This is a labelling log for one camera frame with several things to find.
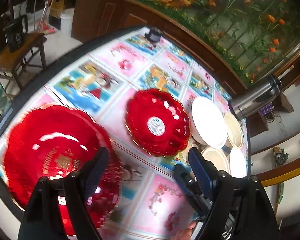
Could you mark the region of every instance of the stack of white bowls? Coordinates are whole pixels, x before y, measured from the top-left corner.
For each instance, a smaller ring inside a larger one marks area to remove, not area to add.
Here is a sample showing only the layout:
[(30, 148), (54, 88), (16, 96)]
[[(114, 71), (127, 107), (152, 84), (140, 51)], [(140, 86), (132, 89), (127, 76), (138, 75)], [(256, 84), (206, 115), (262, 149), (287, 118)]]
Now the stack of white bowls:
[[(215, 104), (205, 97), (193, 101), (189, 119), (192, 136), (198, 143), (207, 146), (201, 152), (202, 156), (218, 170), (226, 171), (233, 177), (244, 177), (245, 158), (240, 150), (243, 134), (237, 119), (231, 113), (223, 116)], [(224, 145), (232, 148), (228, 157), (221, 149)]]

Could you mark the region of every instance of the screw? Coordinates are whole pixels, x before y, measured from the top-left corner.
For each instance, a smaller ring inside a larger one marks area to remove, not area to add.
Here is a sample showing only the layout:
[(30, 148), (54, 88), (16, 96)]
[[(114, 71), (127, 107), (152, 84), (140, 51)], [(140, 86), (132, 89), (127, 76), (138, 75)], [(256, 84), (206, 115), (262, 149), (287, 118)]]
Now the screw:
[(227, 173), (225, 171), (218, 171), (218, 174), (221, 176), (221, 177), (225, 177), (227, 176)]
[(70, 173), (70, 176), (73, 177), (73, 178), (79, 176), (79, 171), (72, 171), (72, 172)]
[(48, 179), (47, 176), (42, 176), (40, 179), (39, 179), (39, 182), (45, 182), (46, 180)]
[(258, 179), (258, 177), (257, 177), (256, 175), (252, 175), (252, 176), (250, 177), (250, 179), (251, 179), (252, 181), (254, 181), (254, 182), (258, 182), (258, 181), (259, 181), (259, 179)]

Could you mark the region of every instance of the human hand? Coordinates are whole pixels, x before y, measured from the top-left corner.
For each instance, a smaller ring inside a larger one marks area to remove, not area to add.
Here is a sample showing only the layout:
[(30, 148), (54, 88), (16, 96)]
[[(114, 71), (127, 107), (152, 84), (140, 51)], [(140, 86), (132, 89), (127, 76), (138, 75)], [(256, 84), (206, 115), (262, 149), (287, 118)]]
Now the human hand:
[(192, 229), (195, 228), (197, 221), (192, 221), (188, 228), (176, 233), (176, 235), (171, 240), (190, 240)]

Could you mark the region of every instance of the sticker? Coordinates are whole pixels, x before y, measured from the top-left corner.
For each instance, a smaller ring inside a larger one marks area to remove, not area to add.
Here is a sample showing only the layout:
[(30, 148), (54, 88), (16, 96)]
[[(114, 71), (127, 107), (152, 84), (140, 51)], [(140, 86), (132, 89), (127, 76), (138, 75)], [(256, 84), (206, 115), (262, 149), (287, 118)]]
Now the sticker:
[(150, 117), (147, 122), (147, 125), (148, 125), (150, 132), (156, 136), (163, 135), (164, 131), (166, 130), (162, 120), (156, 116)]

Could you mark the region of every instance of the red scalloped plate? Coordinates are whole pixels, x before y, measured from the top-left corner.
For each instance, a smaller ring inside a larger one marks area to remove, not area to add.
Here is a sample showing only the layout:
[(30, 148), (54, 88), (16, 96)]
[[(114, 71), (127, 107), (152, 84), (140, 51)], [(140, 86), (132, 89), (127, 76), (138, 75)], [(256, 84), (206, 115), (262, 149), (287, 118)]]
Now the red scalloped plate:
[(176, 155), (190, 137), (182, 104), (157, 89), (135, 93), (127, 103), (126, 126), (133, 141), (154, 156)]
[[(91, 160), (100, 147), (109, 150), (109, 164), (96, 193), (85, 203), (99, 228), (120, 201), (121, 163), (107, 132), (82, 110), (47, 104), (29, 111), (11, 130), (3, 165), (13, 197), (25, 207), (41, 176), (65, 177)], [(59, 203), (66, 233), (74, 235), (64, 198)]]

